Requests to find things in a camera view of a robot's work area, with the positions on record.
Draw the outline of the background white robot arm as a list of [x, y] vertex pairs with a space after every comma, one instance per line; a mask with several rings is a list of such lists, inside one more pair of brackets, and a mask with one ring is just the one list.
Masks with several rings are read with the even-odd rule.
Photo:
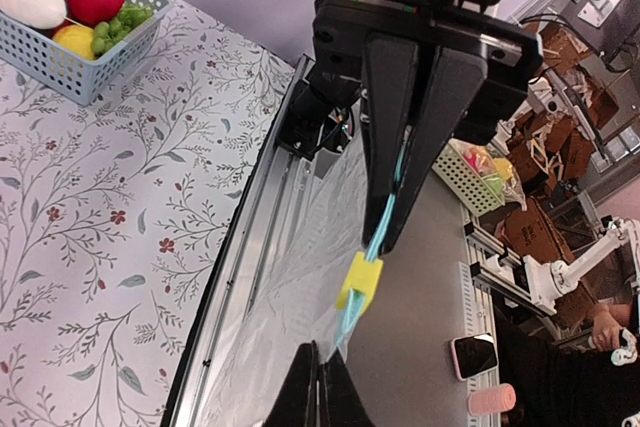
[[[370, 248], [355, 255], [336, 300], [341, 311], [337, 340], [343, 342], [354, 330], [361, 315], [370, 306], [380, 280], [383, 262], [377, 254], [387, 222], [382, 220]], [[528, 294], [522, 294], [502, 276], [501, 256], [494, 255], [483, 263], [474, 263], [461, 275], [464, 289], [476, 282], [494, 290], [504, 290], [520, 304], [530, 303], [546, 315], [555, 314], [555, 302], [574, 291], [579, 281], [597, 263], [614, 250], [630, 245], [639, 247], [639, 223], [616, 219], [609, 223], [603, 236], [572, 263], [562, 260], [541, 264], [524, 256]], [[487, 320], [481, 328], [469, 327], [463, 337], [450, 342], [451, 360], [456, 378], [467, 390], [465, 418], [468, 425], [478, 419], [497, 416], [516, 404], [516, 393], [509, 384], [481, 386], [479, 379], [498, 369], [498, 350]], [[265, 420], [267, 426], [369, 426], [372, 421], [358, 395], [344, 358], [333, 350], [326, 360], [320, 359], [317, 343], [304, 343], [296, 351], [278, 397]]]

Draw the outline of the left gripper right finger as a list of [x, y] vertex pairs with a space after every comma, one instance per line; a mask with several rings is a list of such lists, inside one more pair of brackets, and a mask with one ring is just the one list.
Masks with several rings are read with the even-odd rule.
[[321, 365], [319, 425], [373, 427], [339, 350]]

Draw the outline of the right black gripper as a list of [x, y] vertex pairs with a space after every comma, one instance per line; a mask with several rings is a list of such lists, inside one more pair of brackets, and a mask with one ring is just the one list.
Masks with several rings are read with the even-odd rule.
[[396, 187], [419, 51], [435, 56], [402, 155], [382, 244], [390, 253], [431, 166], [452, 137], [488, 144], [526, 99], [543, 60], [538, 35], [482, 13], [427, 0], [315, 0], [313, 42], [322, 71], [359, 81], [369, 244]]

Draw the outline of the clear zip top bag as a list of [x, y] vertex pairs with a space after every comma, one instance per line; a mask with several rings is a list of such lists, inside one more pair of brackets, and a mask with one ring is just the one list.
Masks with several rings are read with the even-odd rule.
[[264, 278], [233, 350], [204, 402], [197, 426], [262, 426], [300, 344], [320, 359], [342, 356], [336, 300], [362, 241], [366, 165], [362, 129], [321, 180], [306, 218]]

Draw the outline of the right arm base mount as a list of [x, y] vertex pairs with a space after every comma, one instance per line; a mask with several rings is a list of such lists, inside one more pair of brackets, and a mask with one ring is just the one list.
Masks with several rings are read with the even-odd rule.
[[322, 71], [315, 64], [294, 83], [277, 134], [277, 144], [299, 158], [313, 160], [344, 133], [359, 98], [356, 81]]

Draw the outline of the background person hand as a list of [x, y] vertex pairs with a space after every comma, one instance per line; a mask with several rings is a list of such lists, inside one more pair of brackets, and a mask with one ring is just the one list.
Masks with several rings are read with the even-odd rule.
[[611, 315], [607, 305], [597, 305], [590, 314], [592, 341], [601, 352], [613, 352], [620, 347], [621, 325]]

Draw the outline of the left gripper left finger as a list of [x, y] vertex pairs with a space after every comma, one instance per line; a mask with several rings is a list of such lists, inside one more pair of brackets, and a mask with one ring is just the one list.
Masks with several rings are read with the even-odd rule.
[[263, 427], [312, 427], [318, 404], [319, 349], [300, 344]]

